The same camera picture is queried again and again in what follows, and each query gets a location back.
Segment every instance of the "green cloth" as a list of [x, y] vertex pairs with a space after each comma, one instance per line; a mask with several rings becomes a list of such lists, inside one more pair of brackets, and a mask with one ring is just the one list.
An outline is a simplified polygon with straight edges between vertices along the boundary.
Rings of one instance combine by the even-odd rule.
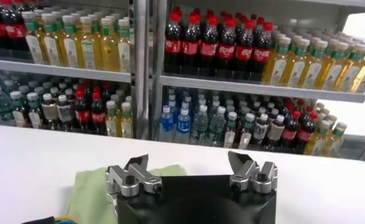
[[[80, 224], [117, 224], [113, 207], [106, 200], [106, 168], [78, 172], [72, 195], [69, 198], [67, 215]], [[185, 170], [179, 165], [150, 171], [157, 176], [181, 176]]]

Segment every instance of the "table surface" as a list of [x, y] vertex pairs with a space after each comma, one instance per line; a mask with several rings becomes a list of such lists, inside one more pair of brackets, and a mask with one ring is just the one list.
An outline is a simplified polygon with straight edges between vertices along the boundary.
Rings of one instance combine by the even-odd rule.
[[[0, 223], [65, 212], [79, 171], [149, 154], [148, 168], [179, 164], [188, 175], [231, 174], [228, 150], [0, 127]], [[365, 162], [255, 151], [279, 168], [277, 223], [365, 223]]]

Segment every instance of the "soda bottle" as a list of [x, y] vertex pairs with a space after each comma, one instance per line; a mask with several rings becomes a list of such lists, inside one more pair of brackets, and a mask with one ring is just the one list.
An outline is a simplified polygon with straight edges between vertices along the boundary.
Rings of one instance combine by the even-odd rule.
[[218, 47], [217, 77], [230, 79], [232, 75], [232, 59], [235, 50], [235, 25], [236, 20], [230, 18], [226, 21], [226, 28], [220, 36]]
[[273, 25], [271, 23], [263, 24], [263, 32], [257, 37], [254, 48], [254, 73], [251, 74], [251, 81], [261, 81], [262, 71], [269, 60], [270, 50], [272, 46], [271, 32], [273, 30]]
[[123, 138], [133, 138], [134, 130], [133, 130], [133, 117], [131, 113], [131, 104], [128, 102], [122, 103], [122, 123], [120, 126], [122, 127], [122, 137]]
[[192, 126], [190, 143], [194, 145], [204, 145], [208, 128], [207, 106], [200, 105], [200, 111], [195, 116]]
[[28, 93], [27, 100], [29, 100], [30, 111], [29, 117], [33, 128], [43, 128], [44, 115], [41, 109], [40, 101], [37, 93]]
[[83, 91], [77, 91], [75, 93], [77, 100], [75, 101], [75, 116], [80, 124], [80, 129], [82, 131], [88, 130], [88, 123], [91, 113], [86, 104], [86, 99], [84, 98]]
[[263, 149], [265, 151], [274, 151], [278, 145], [281, 138], [282, 132], [284, 131], [284, 116], [277, 115], [276, 120], [274, 120], [269, 128], [268, 135], [263, 143]]
[[305, 146], [304, 155], [318, 156], [323, 149], [326, 141], [329, 140], [330, 122], [323, 120], [318, 127], [318, 131], [314, 133], [310, 142]]
[[21, 12], [24, 11], [23, 0], [15, 0], [13, 7], [11, 0], [1, 0], [3, 5], [2, 18], [5, 30], [17, 51], [28, 51], [29, 47], [26, 42], [26, 28]]
[[42, 110], [47, 120], [47, 128], [49, 130], [58, 130], [60, 128], [60, 121], [58, 118], [57, 103], [53, 100], [50, 93], [43, 94]]
[[189, 16], [189, 25], [184, 32], [184, 41], [182, 42], [182, 65], [181, 73], [196, 75], [197, 74], [197, 53], [199, 48], [200, 30], [198, 27], [199, 17], [196, 15]]
[[225, 112], [225, 107], [218, 107], [217, 113], [211, 118], [207, 136], [207, 144], [209, 146], [221, 146], [221, 134], [226, 124], [226, 119], [224, 118]]
[[336, 156], [344, 140], [343, 134], [347, 128], [345, 123], [339, 122], [324, 144], [320, 156]]
[[15, 126], [15, 120], [12, 116], [12, 103], [6, 93], [1, 91], [0, 87], [0, 120], [1, 123], [8, 126]]
[[244, 27], [244, 31], [237, 38], [234, 78], [247, 80], [249, 78], [247, 71], [251, 70], [249, 66], [251, 65], [250, 59], [253, 51], [253, 21], [246, 20]]
[[237, 113], [236, 112], [230, 112], [227, 115], [227, 125], [224, 129], [224, 148], [232, 148], [235, 138], [235, 132], [236, 132], [236, 120], [237, 120]]
[[73, 131], [73, 117], [71, 114], [71, 104], [68, 102], [68, 98], [66, 95], [59, 95], [58, 97], [58, 103], [57, 103], [57, 109], [58, 109], [58, 117], [61, 120], [62, 123], [62, 129], [63, 131]]
[[280, 140], [280, 152], [292, 152], [293, 140], [299, 128], [300, 111], [295, 110], [288, 119], [285, 119], [285, 129]]
[[263, 23], [265, 22], [264, 17], [258, 17], [257, 19], [257, 24], [254, 27], [253, 30], [253, 36], [254, 36], [254, 44], [257, 45], [259, 42], [259, 37], [262, 35], [263, 33]]
[[19, 91], [14, 91], [10, 93], [10, 97], [13, 100], [12, 114], [15, 118], [16, 126], [27, 127], [29, 112], [24, 106], [22, 94]]
[[310, 142], [312, 135], [316, 130], [316, 123], [318, 115], [311, 113], [311, 116], [302, 120], [299, 124], [300, 128], [296, 135], [296, 146], [294, 152], [302, 155], [304, 153], [305, 146]]
[[218, 44], [218, 18], [211, 16], [207, 22], [208, 28], [203, 32], [200, 47], [200, 75], [213, 77], [215, 75], [215, 54]]
[[268, 115], [261, 114], [254, 123], [254, 131], [251, 139], [251, 144], [261, 145], [263, 143], [263, 140], [265, 139], [268, 127]]
[[164, 71], [179, 73], [179, 55], [181, 53], [182, 28], [179, 25], [180, 16], [172, 12], [165, 30]]
[[173, 142], [173, 114], [170, 106], [164, 105], [159, 118], [159, 136], [161, 142]]
[[92, 121], [98, 135], [105, 135], [105, 106], [100, 98], [100, 93], [92, 94]]
[[175, 143], [189, 144], [190, 117], [188, 108], [181, 108], [178, 116]]
[[254, 132], [253, 123], [255, 116], [252, 113], [247, 113], [244, 119], [243, 128], [239, 132], [239, 142], [237, 144], [238, 149], [247, 149], [251, 140], [251, 136]]

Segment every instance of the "dark soda bottle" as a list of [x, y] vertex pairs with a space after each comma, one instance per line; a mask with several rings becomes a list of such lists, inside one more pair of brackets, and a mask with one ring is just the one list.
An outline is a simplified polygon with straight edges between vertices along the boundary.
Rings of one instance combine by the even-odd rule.
[[232, 75], [232, 59], [235, 50], [235, 25], [236, 20], [229, 18], [226, 28], [219, 39], [217, 77], [229, 79]]
[[273, 25], [271, 23], [263, 24], [263, 32], [257, 38], [257, 42], [254, 48], [254, 72], [250, 76], [251, 81], [261, 81], [262, 71], [266, 62], [269, 60], [270, 50], [271, 50], [271, 32], [273, 30]]
[[274, 120], [268, 130], [268, 135], [266, 136], [263, 149], [265, 151], [273, 152], [275, 148], [278, 146], [282, 132], [284, 131], [284, 116], [277, 115], [276, 120]]
[[258, 17], [257, 24], [255, 25], [254, 30], [253, 30], [254, 44], [258, 43], [259, 37], [262, 35], [264, 22], [265, 22], [265, 19], [263, 17]]
[[189, 25], [184, 32], [182, 41], [182, 65], [181, 73], [197, 75], [197, 52], [199, 48], [200, 28], [199, 17], [195, 14], [189, 16]]
[[265, 139], [266, 132], [268, 131], [268, 115], [261, 114], [261, 116], [254, 123], [254, 132], [251, 139], [251, 144], [261, 145]]
[[200, 75], [213, 77], [215, 75], [215, 55], [218, 44], [218, 18], [211, 16], [207, 22], [208, 28], [203, 32], [200, 49]]
[[100, 98], [100, 93], [94, 92], [92, 94], [92, 121], [97, 135], [105, 135], [105, 106]]
[[5, 29], [12, 42], [14, 50], [28, 51], [29, 47], [26, 42], [26, 27], [21, 12], [24, 11], [23, 0], [15, 0], [15, 7], [12, 6], [11, 0], [1, 0], [4, 9], [2, 18]]
[[179, 73], [179, 54], [181, 52], [180, 17], [172, 12], [165, 30], [164, 72]]
[[301, 123], [299, 131], [297, 131], [296, 136], [296, 146], [294, 152], [296, 154], [302, 155], [304, 153], [304, 148], [311, 140], [315, 130], [316, 130], [316, 120], [318, 115], [316, 113], [311, 113], [311, 117], [304, 119]]
[[254, 24], [251, 20], [245, 20], [245, 29], [237, 38], [237, 48], [235, 50], [235, 72], [234, 79], [247, 80], [249, 65], [251, 65], [250, 59], [253, 52], [253, 35], [252, 30]]
[[300, 116], [300, 112], [296, 110], [292, 113], [292, 116], [285, 121], [285, 129], [280, 140], [280, 152], [293, 152], [293, 140], [296, 136], [297, 129], [299, 128]]
[[76, 101], [75, 101], [75, 117], [79, 123], [80, 129], [83, 132], [88, 131], [88, 122], [91, 117], [91, 112], [86, 104], [86, 99], [84, 98], [83, 91], [75, 92]]

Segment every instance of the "shelf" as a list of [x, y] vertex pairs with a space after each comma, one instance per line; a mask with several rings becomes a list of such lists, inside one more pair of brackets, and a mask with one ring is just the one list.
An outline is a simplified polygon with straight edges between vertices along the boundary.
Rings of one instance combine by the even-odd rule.
[[365, 7], [365, 0], [294, 0], [294, 1]]
[[337, 100], [344, 102], [365, 102], [365, 94], [342, 93], [315, 89], [298, 89], [281, 86], [268, 86], [241, 82], [225, 82], [217, 80], [193, 79], [177, 76], [160, 76], [160, 82], [167, 86], [186, 88], [211, 89], [236, 93], [260, 94], [270, 96], [298, 97], [322, 100]]
[[97, 79], [113, 82], [131, 83], [131, 74], [122, 72], [109, 72], [80, 68], [39, 65], [16, 61], [0, 60], [0, 69], [16, 72], [31, 72], [36, 74], [59, 75], [81, 79]]

